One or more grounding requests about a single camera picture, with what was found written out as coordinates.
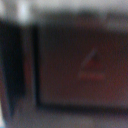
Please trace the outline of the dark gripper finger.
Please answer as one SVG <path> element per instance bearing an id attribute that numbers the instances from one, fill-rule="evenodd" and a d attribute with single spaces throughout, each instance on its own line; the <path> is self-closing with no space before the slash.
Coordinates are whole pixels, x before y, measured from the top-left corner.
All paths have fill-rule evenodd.
<path id="1" fill-rule="evenodd" d="M 17 101 L 25 95 L 21 29 L 3 21 L 0 21 L 0 56 L 10 114 L 13 115 Z"/>

